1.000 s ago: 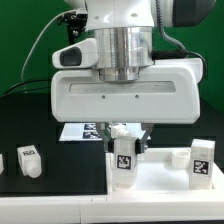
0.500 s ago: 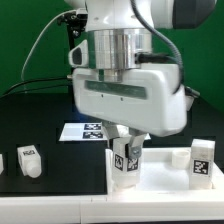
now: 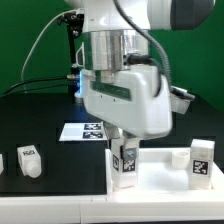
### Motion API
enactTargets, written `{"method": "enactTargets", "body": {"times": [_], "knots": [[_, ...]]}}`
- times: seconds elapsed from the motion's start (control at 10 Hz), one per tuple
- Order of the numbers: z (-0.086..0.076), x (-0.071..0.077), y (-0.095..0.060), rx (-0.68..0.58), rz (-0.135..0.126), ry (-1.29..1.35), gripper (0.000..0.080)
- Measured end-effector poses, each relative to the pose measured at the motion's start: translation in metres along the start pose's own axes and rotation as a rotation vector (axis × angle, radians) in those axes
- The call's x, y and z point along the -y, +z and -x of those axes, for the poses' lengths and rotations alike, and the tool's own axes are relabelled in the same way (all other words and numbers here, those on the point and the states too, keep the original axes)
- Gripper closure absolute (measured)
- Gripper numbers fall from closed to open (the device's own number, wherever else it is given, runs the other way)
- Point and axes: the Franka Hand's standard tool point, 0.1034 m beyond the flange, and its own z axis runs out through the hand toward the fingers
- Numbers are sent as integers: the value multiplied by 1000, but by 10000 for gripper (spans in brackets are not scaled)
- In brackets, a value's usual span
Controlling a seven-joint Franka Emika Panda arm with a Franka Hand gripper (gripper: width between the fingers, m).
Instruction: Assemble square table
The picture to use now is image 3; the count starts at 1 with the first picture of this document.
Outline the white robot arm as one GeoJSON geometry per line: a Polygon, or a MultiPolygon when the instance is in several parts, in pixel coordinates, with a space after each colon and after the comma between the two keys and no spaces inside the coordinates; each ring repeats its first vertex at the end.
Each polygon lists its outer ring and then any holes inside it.
{"type": "Polygon", "coordinates": [[[192,30],[216,0],[65,0],[84,18],[80,95],[88,113],[120,140],[116,158],[134,162],[142,139],[165,137],[172,113],[194,96],[172,85],[170,63],[151,30],[192,30]]]}

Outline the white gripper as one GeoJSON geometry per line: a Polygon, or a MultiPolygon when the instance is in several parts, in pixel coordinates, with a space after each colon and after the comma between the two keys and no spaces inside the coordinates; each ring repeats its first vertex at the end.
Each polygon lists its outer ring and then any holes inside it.
{"type": "Polygon", "coordinates": [[[112,84],[99,82],[97,75],[91,70],[81,71],[86,111],[106,121],[104,130],[108,139],[120,137],[118,127],[125,130],[123,159],[135,160],[137,137],[161,138],[172,129],[167,80],[158,74],[155,66],[147,65],[134,65],[129,70],[116,72],[112,84]]]}

